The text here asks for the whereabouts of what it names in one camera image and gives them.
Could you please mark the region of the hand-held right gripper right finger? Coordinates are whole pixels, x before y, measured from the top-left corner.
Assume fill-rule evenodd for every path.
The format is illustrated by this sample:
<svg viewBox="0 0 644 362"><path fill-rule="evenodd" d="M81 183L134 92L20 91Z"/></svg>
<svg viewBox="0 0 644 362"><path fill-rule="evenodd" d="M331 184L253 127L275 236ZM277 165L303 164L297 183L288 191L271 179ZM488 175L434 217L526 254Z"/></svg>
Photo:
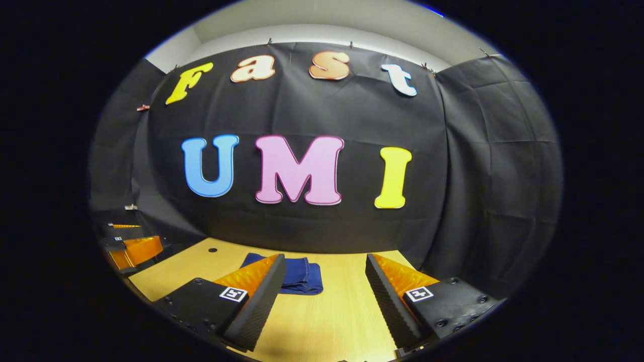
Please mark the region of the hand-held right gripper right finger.
<svg viewBox="0 0 644 362"><path fill-rule="evenodd" d="M460 278L439 281L379 254L367 255L365 272L400 351L436 344L500 303Z"/></svg>

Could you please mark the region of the blue denim jeans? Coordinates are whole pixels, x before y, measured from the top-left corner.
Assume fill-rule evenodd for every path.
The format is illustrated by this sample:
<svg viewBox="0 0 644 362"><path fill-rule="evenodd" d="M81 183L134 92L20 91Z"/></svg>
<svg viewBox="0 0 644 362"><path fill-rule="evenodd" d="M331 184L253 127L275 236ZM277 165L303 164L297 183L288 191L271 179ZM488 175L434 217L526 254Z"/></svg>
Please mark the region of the blue denim jeans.
<svg viewBox="0 0 644 362"><path fill-rule="evenodd" d="M320 266L308 257L286 258L287 271L281 285L280 294L314 296L324 291Z"/></svg>

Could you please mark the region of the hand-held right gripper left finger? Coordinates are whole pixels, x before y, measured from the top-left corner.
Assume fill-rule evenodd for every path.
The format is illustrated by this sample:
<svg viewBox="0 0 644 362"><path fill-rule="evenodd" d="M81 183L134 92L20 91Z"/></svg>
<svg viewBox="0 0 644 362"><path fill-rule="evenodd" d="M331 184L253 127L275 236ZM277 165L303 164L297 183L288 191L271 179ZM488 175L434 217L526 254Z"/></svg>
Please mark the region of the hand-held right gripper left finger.
<svg viewBox="0 0 644 362"><path fill-rule="evenodd" d="M253 351L286 270L284 255L274 254L216 281L193 278L154 305L204 339Z"/></svg>

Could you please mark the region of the black backdrop cloth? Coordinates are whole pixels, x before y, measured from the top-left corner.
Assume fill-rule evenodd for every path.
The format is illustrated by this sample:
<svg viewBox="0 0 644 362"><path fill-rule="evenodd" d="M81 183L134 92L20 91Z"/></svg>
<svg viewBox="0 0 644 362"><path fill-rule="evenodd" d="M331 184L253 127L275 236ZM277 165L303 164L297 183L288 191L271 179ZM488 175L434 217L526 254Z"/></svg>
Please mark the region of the black backdrop cloth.
<svg viewBox="0 0 644 362"><path fill-rule="evenodd" d="M147 112L137 112L149 105ZM142 60L91 146L91 209L305 253L398 250L505 298L556 229L560 142L499 55L436 73L335 44L251 46L164 73Z"/></svg>

